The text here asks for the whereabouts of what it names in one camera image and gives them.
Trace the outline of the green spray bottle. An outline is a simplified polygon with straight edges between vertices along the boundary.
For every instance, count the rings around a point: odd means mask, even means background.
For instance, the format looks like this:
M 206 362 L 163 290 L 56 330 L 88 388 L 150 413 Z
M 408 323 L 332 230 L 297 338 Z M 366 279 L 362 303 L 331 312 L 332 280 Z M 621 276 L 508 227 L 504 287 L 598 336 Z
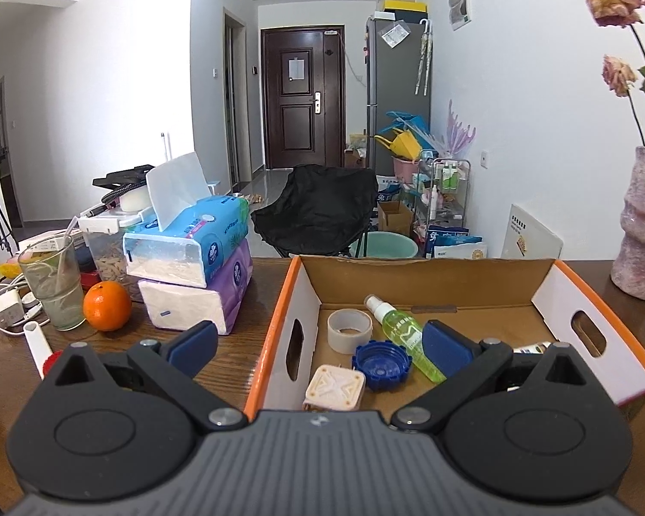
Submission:
M 365 298 L 365 307 L 382 326 L 384 335 L 397 346 L 403 346 L 412 364 L 432 383 L 440 384 L 446 376 L 426 356 L 422 325 L 408 312 L 396 309 L 375 295 Z

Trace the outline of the white spray bottle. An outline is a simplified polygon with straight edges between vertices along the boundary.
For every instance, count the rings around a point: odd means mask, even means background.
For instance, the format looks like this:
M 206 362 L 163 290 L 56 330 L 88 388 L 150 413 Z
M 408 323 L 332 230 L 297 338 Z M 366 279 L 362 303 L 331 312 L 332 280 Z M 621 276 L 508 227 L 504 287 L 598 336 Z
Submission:
M 535 342 L 535 344 L 525 345 L 521 347 L 514 348 L 515 354 L 525 354 L 525 355 L 542 355 L 547 349 L 551 346 L 550 341 L 540 341 Z

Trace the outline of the blue gear lid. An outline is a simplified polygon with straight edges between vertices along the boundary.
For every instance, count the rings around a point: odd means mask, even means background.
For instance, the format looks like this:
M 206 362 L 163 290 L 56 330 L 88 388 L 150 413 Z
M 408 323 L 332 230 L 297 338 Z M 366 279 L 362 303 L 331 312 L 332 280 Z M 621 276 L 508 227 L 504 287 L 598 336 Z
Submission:
M 357 346 L 352 368 L 365 375 L 365 386 L 374 393 L 401 386 L 409 376 L 412 358 L 403 346 L 390 340 L 370 340 Z

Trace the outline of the white tape roll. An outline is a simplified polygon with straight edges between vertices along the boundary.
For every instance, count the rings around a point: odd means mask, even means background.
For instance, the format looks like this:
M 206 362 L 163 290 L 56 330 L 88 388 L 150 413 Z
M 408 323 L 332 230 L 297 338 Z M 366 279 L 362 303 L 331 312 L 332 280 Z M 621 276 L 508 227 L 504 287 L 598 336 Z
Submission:
M 327 318 L 327 342 L 334 352 L 352 355 L 373 337 L 373 320 L 356 309 L 340 309 Z

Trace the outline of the beige cube adapter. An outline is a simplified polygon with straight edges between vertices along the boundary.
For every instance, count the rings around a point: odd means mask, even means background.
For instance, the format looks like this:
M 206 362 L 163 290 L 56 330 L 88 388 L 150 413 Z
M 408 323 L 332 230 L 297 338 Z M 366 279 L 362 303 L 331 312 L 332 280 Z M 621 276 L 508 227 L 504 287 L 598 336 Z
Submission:
M 365 374 L 358 370 L 321 365 L 305 390 L 305 410 L 355 411 L 366 389 Z

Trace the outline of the pink textured vase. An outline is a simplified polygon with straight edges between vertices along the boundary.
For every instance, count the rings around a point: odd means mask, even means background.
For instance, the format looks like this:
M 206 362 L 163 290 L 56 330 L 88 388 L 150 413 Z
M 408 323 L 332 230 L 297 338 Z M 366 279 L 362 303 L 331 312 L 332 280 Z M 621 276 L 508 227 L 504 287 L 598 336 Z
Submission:
M 611 280 L 625 294 L 645 301 L 645 147 L 635 149 L 620 226 L 624 236 L 612 266 Z

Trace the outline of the purple tissue pack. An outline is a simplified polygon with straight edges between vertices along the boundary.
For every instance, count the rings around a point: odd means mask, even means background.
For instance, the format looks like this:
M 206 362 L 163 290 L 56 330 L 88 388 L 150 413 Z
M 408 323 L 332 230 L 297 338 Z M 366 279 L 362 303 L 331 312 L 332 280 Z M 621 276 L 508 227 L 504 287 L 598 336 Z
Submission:
M 234 328 L 253 269 L 248 241 L 243 240 L 205 289 L 148 279 L 142 279 L 138 287 L 155 327 L 186 331 L 208 320 L 220 335 L 228 335 Z

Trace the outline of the orange fruit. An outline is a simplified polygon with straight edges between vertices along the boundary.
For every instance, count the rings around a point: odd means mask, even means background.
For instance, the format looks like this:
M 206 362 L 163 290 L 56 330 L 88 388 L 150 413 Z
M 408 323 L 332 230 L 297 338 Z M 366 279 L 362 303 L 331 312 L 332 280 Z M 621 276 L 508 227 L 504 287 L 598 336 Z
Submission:
M 132 314 L 129 292 L 114 281 L 96 283 L 85 294 L 82 312 L 88 324 L 98 332 L 122 329 Z

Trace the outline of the red cardboard box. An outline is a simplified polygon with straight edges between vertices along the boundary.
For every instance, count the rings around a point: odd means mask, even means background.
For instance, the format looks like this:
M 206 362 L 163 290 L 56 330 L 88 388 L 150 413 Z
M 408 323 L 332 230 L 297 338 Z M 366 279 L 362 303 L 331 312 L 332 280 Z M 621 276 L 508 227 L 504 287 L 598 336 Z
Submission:
M 645 349 L 624 321 L 560 260 L 352 260 L 298 256 L 286 273 L 244 411 L 299 410 L 329 348 L 326 320 L 375 295 L 420 322 L 438 319 L 466 337 L 512 347 L 573 345 L 615 404 L 645 404 Z

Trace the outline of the white red jar opener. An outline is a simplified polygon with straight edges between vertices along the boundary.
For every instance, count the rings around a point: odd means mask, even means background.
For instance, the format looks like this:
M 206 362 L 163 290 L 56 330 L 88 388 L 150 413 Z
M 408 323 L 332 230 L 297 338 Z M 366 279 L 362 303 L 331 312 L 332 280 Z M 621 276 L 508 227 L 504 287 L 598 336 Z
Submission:
M 46 374 L 62 354 L 62 350 L 52 350 L 39 322 L 27 322 L 23 326 L 23 332 L 34 366 L 36 366 L 40 378 L 44 380 Z

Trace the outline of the blue tissue pack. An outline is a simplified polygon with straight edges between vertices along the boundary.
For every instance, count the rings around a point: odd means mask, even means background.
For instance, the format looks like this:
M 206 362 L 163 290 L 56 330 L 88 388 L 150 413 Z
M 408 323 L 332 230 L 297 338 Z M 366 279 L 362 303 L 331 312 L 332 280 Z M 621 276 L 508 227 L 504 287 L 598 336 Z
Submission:
M 147 173 L 152 212 L 123 236 L 126 272 L 204 288 L 248 234 L 247 200 L 215 194 L 197 154 Z

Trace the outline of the clear food container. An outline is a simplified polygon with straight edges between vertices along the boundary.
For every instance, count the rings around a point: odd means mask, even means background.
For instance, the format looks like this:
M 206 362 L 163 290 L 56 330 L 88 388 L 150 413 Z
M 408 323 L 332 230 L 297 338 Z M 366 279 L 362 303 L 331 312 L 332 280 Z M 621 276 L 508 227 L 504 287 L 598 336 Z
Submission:
M 143 215 L 149 212 L 150 209 L 136 213 L 115 209 L 100 212 L 98 215 L 91 215 L 86 211 L 78 216 L 79 230 L 92 254 L 98 276 L 102 281 L 120 283 L 135 303 L 142 303 L 143 299 L 138 287 L 138 278 L 126 272 L 123 238 L 143 220 Z

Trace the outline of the glass cup with straw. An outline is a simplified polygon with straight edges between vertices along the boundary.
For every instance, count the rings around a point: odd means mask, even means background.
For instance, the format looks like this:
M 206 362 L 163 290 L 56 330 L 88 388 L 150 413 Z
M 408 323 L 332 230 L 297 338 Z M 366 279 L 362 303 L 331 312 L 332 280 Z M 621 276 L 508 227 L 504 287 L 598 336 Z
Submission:
M 85 321 L 83 290 L 72 235 L 56 235 L 31 243 L 17 258 L 34 297 L 58 331 L 76 329 Z

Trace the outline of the black folding chair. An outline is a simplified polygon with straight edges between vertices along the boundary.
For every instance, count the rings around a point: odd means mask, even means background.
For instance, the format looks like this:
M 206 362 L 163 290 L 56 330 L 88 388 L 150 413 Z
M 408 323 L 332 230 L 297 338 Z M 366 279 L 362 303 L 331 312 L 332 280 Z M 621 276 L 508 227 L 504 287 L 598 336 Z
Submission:
M 295 166 L 272 204 L 252 212 L 255 232 L 289 255 L 347 255 L 372 226 L 377 179 L 370 169 Z

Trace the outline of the grey refrigerator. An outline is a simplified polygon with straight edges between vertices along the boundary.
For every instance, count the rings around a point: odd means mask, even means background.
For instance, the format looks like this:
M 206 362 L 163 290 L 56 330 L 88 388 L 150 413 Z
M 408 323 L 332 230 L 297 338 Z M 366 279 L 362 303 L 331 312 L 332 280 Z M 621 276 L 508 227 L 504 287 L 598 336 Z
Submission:
M 427 95 L 422 87 L 416 92 L 423 33 L 420 23 L 377 18 L 365 23 L 367 164 L 377 175 L 393 174 L 390 151 L 375 138 L 393 136 L 389 112 L 418 115 L 430 123 L 431 83 Z

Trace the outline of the dark brown door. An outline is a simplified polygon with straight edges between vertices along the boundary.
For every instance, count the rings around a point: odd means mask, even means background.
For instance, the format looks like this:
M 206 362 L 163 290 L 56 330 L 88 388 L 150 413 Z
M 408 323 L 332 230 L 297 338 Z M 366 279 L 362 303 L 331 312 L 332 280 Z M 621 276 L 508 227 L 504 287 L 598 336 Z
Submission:
M 261 31 L 265 165 L 340 166 L 346 137 L 344 28 Z

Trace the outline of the yellow box on fridge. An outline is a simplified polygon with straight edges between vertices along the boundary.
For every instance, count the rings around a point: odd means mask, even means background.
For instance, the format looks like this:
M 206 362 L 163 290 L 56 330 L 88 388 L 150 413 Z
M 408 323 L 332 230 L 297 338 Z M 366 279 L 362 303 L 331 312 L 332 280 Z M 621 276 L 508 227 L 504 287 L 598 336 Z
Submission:
M 427 5 L 426 3 L 417 3 L 417 1 L 384 0 L 383 9 L 394 12 L 426 13 Z

